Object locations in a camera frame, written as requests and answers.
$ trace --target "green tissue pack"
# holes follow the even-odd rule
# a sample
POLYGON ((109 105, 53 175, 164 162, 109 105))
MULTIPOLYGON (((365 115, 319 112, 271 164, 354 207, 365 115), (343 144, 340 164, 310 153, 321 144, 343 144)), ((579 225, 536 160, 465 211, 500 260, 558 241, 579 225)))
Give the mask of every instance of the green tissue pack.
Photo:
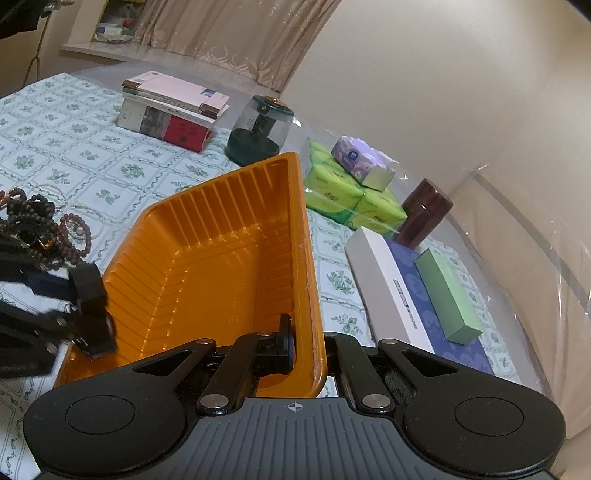
POLYGON ((308 139, 300 156, 306 206, 352 229, 364 226, 381 235, 394 232, 406 213, 392 192, 360 185, 332 156, 308 139))
POLYGON ((366 187, 363 198, 347 220, 347 226, 353 230, 364 226, 383 235, 397 229, 406 218, 406 213, 390 190, 378 192, 366 187))

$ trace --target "crosshair marking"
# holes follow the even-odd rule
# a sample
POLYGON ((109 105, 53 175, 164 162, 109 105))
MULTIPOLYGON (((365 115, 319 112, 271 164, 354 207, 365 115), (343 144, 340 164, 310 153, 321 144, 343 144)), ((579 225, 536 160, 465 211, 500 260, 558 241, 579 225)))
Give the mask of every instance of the crosshair marking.
POLYGON ((292 402, 290 403, 287 408, 289 408, 291 411, 295 412, 295 411, 300 411, 302 408, 305 408, 305 406, 303 406, 301 403, 299 402, 292 402))

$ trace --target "purple tissue pack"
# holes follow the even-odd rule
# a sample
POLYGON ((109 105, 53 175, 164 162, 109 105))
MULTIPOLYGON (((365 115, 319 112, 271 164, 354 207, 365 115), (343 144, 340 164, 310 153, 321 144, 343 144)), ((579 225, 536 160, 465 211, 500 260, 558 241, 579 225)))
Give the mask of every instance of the purple tissue pack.
POLYGON ((332 156, 361 185, 383 192, 394 178, 395 160, 354 137, 340 137, 332 156))

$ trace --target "book spine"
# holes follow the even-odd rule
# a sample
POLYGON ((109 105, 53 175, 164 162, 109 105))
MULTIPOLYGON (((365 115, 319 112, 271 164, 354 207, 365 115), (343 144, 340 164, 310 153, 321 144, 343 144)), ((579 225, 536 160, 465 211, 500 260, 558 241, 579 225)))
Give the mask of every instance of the book spine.
POLYGON ((191 115, 190 113, 187 112, 183 112, 181 110, 179 110, 178 108, 175 108, 171 105, 162 105, 160 103, 154 103, 154 99, 146 97, 146 96, 142 96, 142 95, 137 95, 136 93, 131 93, 128 91, 129 89, 124 89, 124 98, 129 99, 133 102, 137 102, 137 103, 143 103, 144 105, 150 106, 152 108, 158 109, 158 110, 162 110, 164 112, 170 113, 170 115, 174 115, 177 116, 179 118, 184 118, 185 120, 200 125, 202 127, 205 128, 212 128, 213 124, 205 121, 204 119, 200 119, 194 115, 191 115))
POLYGON ((175 100, 174 98, 164 96, 164 95, 155 95, 150 92, 144 92, 143 90, 135 90, 131 88, 124 87, 124 92, 133 93, 135 95, 145 96, 146 98, 151 98, 153 100, 158 100, 159 102, 169 103, 170 105, 177 106, 179 108, 184 108, 185 110, 189 110, 189 112, 198 113, 199 115, 203 115, 209 118, 213 118, 214 120, 217 119, 217 114, 206 109, 202 109, 201 105, 192 105, 190 103, 180 102, 179 100, 175 100))
POLYGON ((200 153, 211 131, 184 118, 125 99, 117 125, 200 153))
POLYGON ((121 111, 119 112, 119 118, 117 119, 117 126, 126 130, 139 132, 146 108, 141 103, 124 99, 121 111))
POLYGON ((207 128, 201 125, 188 122, 177 116, 172 116, 164 135, 164 140, 179 147, 200 153, 210 133, 207 128))

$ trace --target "brown thermos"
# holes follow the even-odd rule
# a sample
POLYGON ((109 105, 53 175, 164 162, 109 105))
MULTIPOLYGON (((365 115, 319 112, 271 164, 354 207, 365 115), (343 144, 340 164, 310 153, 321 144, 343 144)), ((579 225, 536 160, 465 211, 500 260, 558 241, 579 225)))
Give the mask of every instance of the brown thermos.
POLYGON ((426 239, 453 207, 453 202, 431 180, 422 179, 402 203, 408 218, 392 238, 413 250, 426 239))

